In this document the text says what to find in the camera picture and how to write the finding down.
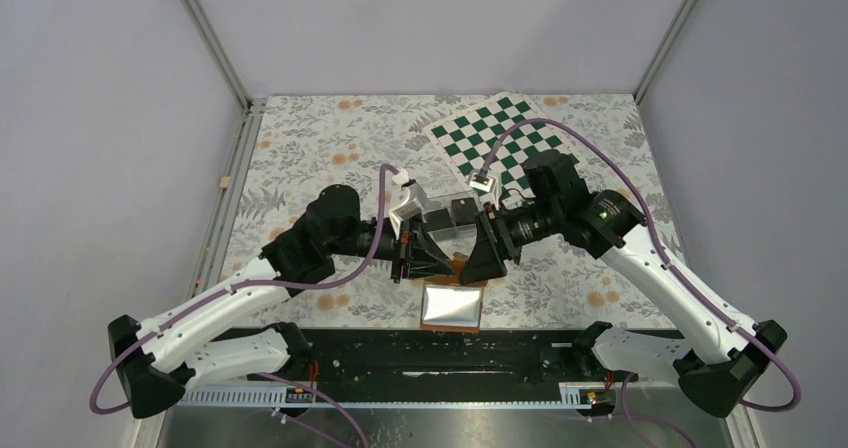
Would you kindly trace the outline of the brown leather card holder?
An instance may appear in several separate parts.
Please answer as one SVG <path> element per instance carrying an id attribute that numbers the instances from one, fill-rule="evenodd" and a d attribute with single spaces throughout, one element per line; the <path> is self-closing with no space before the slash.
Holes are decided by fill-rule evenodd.
<path id="1" fill-rule="evenodd" d="M 433 276 L 422 282 L 419 327 L 423 331 L 479 333 L 487 281 L 459 282 L 468 257 L 455 252 L 450 260 L 455 274 Z"/>

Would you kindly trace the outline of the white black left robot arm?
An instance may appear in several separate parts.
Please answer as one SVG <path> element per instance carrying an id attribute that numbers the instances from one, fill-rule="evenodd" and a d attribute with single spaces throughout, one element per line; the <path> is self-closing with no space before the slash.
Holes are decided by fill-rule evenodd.
<path id="1" fill-rule="evenodd" d="M 292 228 L 264 246 L 236 274 L 160 315 L 138 321 L 122 315 L 107 327 L 111 367 L 136 419 L 168 410 L 190 390 L 258 372 L 296 379 L 309 369 L 309 345 L 290 322 L 256 335 L 221 340 L 242 318 L 305 291 L 339 286 L 334 256 L 362 262 L 342 278 L 347 283 L 372 260 L 391 264 L 390 278 L 451 276 L 448 256 L 415 214 L 394 229 L 389 218 L 364 220 L 360 198 L 347 185 L 331 185 L 309 203 Z"/>

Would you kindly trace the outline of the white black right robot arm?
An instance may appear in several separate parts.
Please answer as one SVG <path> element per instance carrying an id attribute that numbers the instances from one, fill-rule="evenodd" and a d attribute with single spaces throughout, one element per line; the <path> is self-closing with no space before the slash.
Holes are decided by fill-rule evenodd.
<path id="1" fill-rule="evenodd" d="M 561 236 L 624 276 L 681 334 L 663 338 L 595 322 L 572 343 L 577 373 L 589 380 L 608 371 L 634 373 L 675 384 L 705 413 L 727 417 L 769 366 L 763 351 L 779 349 L 786 331 L 733 308 L 661 252 L 643 213 L 618 192 L 590 191 L 576 163 L 570 154 L 547 150 L 522 164 L 532 199 L 514 209 L 485 204 L 460 283 L 501 278 L 524 246 Z"/>

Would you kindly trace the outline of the black VIP credit card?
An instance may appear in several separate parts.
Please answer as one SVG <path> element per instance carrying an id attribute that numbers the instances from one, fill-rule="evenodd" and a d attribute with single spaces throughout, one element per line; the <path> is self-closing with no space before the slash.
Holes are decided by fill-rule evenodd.
<path id="1" fill-rule="evenodd" d="M 429 211 L 424 214 L 423 219 L 424 226 L 429 232 L 438 232 L 454 228 L 451 213 L 447 208 Z"/>

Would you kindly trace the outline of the clear acrylic card box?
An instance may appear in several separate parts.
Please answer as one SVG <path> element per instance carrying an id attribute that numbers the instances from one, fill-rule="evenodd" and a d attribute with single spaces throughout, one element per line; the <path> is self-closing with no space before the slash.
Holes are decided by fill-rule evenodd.
<path id="1" fill-rule="evenodd" d="M 480 210 L 478 198 L 470 192 L 429 196 L 423 204 L 423 225 L 436 242 L 473 238 Z"/>

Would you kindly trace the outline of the green white checkered mat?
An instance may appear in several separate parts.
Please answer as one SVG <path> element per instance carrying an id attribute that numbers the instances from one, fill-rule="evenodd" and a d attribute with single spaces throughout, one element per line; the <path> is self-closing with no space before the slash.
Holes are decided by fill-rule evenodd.
<path id="1" fill-rule="evenodd" d="M 504 92 L 427 125 L 423 133 L 460 184 L 468 187 L 469 176 L 482 167 L 508 129 L 541 116 L 541 109 L 528 96 Z M 557 128 L 542 123 L 524 125 L 507 136 L 488 174 L 500 182 L 508 196 L 531 197 L 522 163 L 542 151 L 561 151 L 563 147 Z"/>

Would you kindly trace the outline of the floral patterned table cloth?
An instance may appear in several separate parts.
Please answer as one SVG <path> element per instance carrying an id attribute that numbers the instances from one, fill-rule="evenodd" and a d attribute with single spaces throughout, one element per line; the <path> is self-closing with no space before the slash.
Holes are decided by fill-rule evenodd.
<path id="1" fill-rule="evenodd" d="M 260 249 L 288 230 L 321 190 L 355 188 L 364 219 L 376 213 L 378 170 L 406 169 L 426 191 L 430 236 L 455 264 L 475 244 L 472 215 L 480 207 L 430 141 L 440 120 L 482 104 L 482 95 L 275 96 L 253 130 L 252 155 L 227 246 L 214 263 L 213 282 L 241 272 Z M 531 95 L 535 115 L 575 130 L 555 132 L 559 150 L 578 159 L 593 191 L 626 193 L 636 186 L 674 253 L 680 243 L 633 98 L 613 95 Z M 353 282 L 308 292 L 249 316 L 262 327 L 291 321 L 302 327 L 419 328 L 423 284 L 390 278 L 376 261 Z M 520 264 L 484 288 L 485 328 L 584 329 L 606 321 L 626 329 L 666 329 L 669 320 L 623 276 L 581 250 L 551 237 L 526 246 Z"/>

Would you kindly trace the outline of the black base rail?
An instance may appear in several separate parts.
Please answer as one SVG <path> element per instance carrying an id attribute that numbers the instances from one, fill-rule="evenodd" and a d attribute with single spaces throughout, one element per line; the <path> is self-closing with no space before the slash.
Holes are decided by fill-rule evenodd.
<path id="1" fill-rule="evenodd" d="M 345 401 L 541 400 L 559 382 L 605 385 L 609 373 L 575 345 L 577 330 L 419 330 L 298 328 L 275 323 L 294 353 L 277 376 L 314 381 Z M 312 378 L 310 372 L 318 374 Z"/>

